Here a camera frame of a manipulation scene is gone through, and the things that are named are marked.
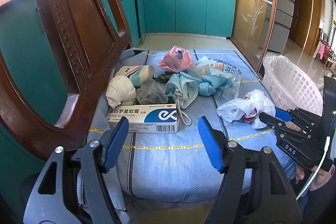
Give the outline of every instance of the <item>glass door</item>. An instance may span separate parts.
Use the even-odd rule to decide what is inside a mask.
[[[277,0],[237,0],[232,42],[258,71],[273,28]]]

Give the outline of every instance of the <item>blue tablecloth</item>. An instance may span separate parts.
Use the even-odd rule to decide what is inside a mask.
[[[271,100],[256,72],[246,59],[235,51],[189,50],[195,62],[204,55],[225,60],[242,71],[239,97],[259,89]],[[115,68],[123,66],[152,65],[155,76],[164,73],[157,64],[167,51],[147,51],[133,48],[123,53]],[[180,123],[178,133],[129,133],[119,155],[117,166],[104,175],[111,200],[122,222],[129,223],[139,212],[181,208],[212,202],[219,190],[223,175],[211,165],[202,140],[198,134],[197,122],[206,116],[214,129],[225,133],[228,139],[236,140],[244,148],[260,150],[272,148],[288,178],[295,172],[295,163],[276,147],[276,137],[269,128],[253,129],[245,121],[224,121],[217,116],[216,108],[231,100],[217,92],[213,96],[198,96],[184,111],[192,119],[191,126]],[[108,130],[105,116],[108,110],[103,94],[88,134],[88,142],[98,139],[101,131]],[[248,192],[251,170],[246,170],[243,193]],[[82,196],[81,175],[78,178],[78,197]]]

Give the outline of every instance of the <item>chair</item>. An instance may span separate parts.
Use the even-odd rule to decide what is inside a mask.
[[[108,1],[118,32],[102,0],[36,0],[68,92],[55,125],[42,119],[27,103],[0,52],[0,122],[23,147],[42,160],[59,145],[66,149],[80,147],[110,73],[131,41],[120,1]]]

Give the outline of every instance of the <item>blue gripper pad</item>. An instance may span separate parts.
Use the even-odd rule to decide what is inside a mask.
[[[284,111],[278,107],[275,108],[275,117],[284,121],[284,122],[291,122],[292,117],[289,115],[287,111]]]
[[[222,162],[222,153],[216,140],[212,136],[211,126],[205,117],[198,120],[198,133],[201,136],[205,150],[210,159],[211,165],[218,171],[222,172],[224,164]]]
[[[120,151],[125,143],[128,134],[128,119],[122,117],[114,129],[105,131],[100,140],[105,143],[103,145],[103,168],[105,172],[108,172],[111,168],[115,166],[118,160]]]

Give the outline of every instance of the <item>person's hand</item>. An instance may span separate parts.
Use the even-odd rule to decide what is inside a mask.
[[[317,169],[317,166],[314,166],[314,168],[312,168],[311,171],[314,173],[316,169]],[[326,172],[320,169],[319,172],[317,173],[317,176],[315,177],[313,184],[310,187],[311,190],[314,190],[326,184],[328,180],[331,178],[333,170],[334,168],[331,168],[329,172]],[[295,170],[295,178],[296,178],[296,181],[303,180],[305,178],[305,170],[298,165],[296,166],[296,170]]]

